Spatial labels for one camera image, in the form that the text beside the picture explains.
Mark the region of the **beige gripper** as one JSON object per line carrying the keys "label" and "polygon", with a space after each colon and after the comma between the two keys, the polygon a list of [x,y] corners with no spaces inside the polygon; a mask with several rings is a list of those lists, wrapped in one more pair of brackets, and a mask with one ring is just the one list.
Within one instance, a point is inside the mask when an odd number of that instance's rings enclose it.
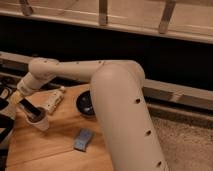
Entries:
{"label": "beige gripper", "polygon": [[27,111],[27,115],[34,119],[40,115],[40,111],[31,104],[27,99],[24,99],[24,96],[16,90],[10,97],[10,102],[13,104],[20,104],[24,107],[24,109]]}

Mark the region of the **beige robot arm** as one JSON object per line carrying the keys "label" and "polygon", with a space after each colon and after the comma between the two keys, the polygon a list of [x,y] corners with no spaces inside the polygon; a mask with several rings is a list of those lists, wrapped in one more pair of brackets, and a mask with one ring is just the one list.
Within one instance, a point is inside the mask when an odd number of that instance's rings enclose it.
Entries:
{"label": "beige robot arm", "polygon": [[92,106],[115,171],[169,171],[142,92],[145,73],[140,64],[35,58],[11,101],[19,103],[56,77],[90,84]]}

